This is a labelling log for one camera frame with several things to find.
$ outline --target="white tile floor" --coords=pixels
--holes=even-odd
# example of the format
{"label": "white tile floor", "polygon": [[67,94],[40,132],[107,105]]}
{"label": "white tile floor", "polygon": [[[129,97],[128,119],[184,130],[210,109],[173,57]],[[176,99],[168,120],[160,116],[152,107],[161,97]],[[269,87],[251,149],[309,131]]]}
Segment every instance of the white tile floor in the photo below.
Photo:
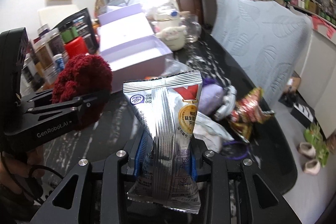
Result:
{"label": "white tile floor", "polygon": [[314,224],[336,191],[336,155],[329,155],[326,167],[316,176],[303,173],[302,166],[307,159],[297,152],[296,147],[305,140],[305,128],[290,114],[290,108],[283,104],[277,102],[273,110],[292,150],[298,170],[297,182],[284,198],[302,224]]}

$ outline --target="screw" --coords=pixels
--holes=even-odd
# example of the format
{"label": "screw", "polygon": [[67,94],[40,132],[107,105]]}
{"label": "screw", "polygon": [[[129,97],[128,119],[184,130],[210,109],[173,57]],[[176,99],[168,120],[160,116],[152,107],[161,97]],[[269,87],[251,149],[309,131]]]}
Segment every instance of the screw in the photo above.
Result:
{"label": "screw", "polygon": [[89,163],[89,161],[87,160],[87,159],[81,159],[79,162],[78,162],[78,164],[80,165],[80,166],[85,166],[85,165],[87,165]]}
{"label": "screw", "polygon": [[215,152],[212,151],[212,150],[207,150],[207,151],[204,152],[204,154],[205,154],[207,157],[211,158],[211,157],[214,156]]}
{"label": "screw", "polygon": [[243,164],[245,164],[247,166],[250,166],[250,165],[252,165],[252,161],[250,159],[244,159]]}
{"label": "screw", "polygon": [[126,151],[124,151],[124,150],[119,150],[118,152],[117,152],[117,156],[118,157],[123,157],[123,156],[125,156],[126,155]]}

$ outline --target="purple package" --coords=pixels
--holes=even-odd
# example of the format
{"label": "purple package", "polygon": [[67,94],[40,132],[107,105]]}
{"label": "purple package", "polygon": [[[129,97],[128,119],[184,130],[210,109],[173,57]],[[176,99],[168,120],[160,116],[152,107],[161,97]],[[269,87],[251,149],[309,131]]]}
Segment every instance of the purple package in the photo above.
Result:
{"label": "purple package", "polygon": [[206,85],[202,88],[198,110],[205,115],[210,115],[223,104],[224,90],[216,84]]}

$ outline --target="open box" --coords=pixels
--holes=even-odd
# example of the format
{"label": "open box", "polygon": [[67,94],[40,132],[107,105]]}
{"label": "open box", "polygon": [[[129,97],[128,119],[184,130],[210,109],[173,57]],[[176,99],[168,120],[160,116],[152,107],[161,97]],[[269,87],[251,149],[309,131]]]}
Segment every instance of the open box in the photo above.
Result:
{"label": "open box", "polygon": [[113,71],[112,92],[123,82],[160,76],[172,51],[155,37],[141,5],[135,4],[99,16],[100,55]]}

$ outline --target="white wrapper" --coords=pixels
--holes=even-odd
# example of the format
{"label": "white wrapper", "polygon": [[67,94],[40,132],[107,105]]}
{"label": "white wrapper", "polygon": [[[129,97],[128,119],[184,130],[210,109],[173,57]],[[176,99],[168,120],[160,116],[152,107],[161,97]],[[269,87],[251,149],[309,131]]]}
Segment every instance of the white wrapper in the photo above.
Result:
{"label": "white wrapper", "polygon": [[199,71],[154,80],[124,83],[123,91],[134,113],[149,134],[151,151],[142,172],[127,193],[140,202],[197,214],[201,202],[191,178],[189,143],[193,135],[202,89]]}

